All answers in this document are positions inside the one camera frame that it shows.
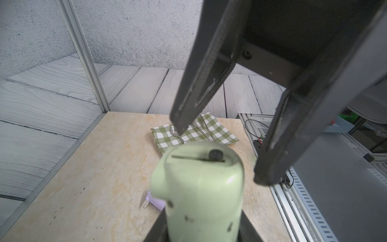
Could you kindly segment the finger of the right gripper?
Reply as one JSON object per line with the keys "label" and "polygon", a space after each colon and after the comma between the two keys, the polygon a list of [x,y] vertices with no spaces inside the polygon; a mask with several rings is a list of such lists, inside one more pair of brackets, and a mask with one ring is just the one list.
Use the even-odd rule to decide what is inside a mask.
{"label": "finger of the right gripper", "polygon": [[238,232],[239,242],[263,242],[258,232],[255,230],[245,212],[241,213],[241,220]]}
{"label": "finger of the right gripper", "polygon": [[167,242],[168,229],[165,209],[163,209],[151,227],[143,242]]}

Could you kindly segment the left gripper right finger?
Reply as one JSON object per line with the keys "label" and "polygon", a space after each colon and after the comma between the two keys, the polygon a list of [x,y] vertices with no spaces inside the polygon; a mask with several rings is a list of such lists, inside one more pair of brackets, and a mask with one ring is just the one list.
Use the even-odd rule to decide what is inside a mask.
{"label": "left gripper right finger", "polygon": [[387,11],[362,10],[283,93],[254,182],[271,186],[353,99],[387,76]]}

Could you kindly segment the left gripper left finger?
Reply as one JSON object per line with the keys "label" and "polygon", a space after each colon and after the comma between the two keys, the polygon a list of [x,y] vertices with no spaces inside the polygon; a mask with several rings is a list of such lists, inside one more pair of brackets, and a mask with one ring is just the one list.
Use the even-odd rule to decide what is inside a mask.
{"label": "left gripper left finger", "polygon": [[251,1],[204,1],[194,45],[170,113],[182,135],[234,69]]}

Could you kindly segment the green flashlight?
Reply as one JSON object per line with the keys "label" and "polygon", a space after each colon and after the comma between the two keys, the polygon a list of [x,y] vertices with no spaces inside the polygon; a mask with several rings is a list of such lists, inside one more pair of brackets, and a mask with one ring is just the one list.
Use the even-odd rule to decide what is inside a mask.
{"label": "green flashlight", "polygon": [[234,242],[240,226],[244,167],[226,145],[189,142],[169,147],[150,179],[165,202],[172,242]]}

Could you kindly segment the purple flashlight left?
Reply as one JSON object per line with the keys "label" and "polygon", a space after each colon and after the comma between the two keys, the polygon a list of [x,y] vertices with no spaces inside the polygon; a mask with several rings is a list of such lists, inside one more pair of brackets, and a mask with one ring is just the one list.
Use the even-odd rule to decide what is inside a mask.
{"label": "purple flashlight left", "polygon": [[146,208],[149,204],[152,204],[160,211],[165,208],[165,201],[153,197],[151,191],[147,192],[145,202],[143,203],[142,207]]}

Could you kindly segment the green checkered cloth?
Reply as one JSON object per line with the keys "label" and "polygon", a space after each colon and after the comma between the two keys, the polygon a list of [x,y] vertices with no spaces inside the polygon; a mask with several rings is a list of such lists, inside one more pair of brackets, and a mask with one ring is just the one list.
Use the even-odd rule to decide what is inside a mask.
{"label": "green checkered cloth", "polygon": [[187,130],[180,136],[171,134],[171,124],[154,127],[151,129],[155,144],[161,154],[169,147],[179,146],[189,142],[216,141],[224,145],[231,145],[239,139],[225,128],[211,113],[201,114],[189,125]]}

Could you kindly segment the metal spoon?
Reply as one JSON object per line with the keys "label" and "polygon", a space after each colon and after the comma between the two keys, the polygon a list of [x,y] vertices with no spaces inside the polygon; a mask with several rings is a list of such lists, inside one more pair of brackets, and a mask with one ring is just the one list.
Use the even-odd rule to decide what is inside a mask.
{"label": "metal spoon", "polygon": [[176,137],[178,138],[183,144],[186,144],[186,141],[178,134],[176,128],[174,125],[171,125],[170,126],[170,134],[173,136],[173,137]]}

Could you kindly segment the aluminium mounting rail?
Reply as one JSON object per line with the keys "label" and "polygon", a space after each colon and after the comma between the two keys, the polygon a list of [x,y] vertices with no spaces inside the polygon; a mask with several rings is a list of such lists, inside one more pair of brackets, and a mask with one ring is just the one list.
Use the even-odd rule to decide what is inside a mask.
{"label": "aluminium mounting rail", "polygon": [[294,242],[387,239],[387,157],[348,134],[321,135],[271,192]]}

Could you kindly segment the left aluminium frame post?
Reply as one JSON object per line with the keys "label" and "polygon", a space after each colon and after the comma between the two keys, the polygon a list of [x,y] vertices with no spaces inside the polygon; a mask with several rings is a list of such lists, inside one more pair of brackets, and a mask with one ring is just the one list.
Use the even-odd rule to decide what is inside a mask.
{"label": "left aluminium frame post", "polygon": [[73,3],[70,0],[58,0],[57,3],[97,102],[102,112],[107,113],[111,111],[110,104],[100,81],[97,68],[76,15]]}

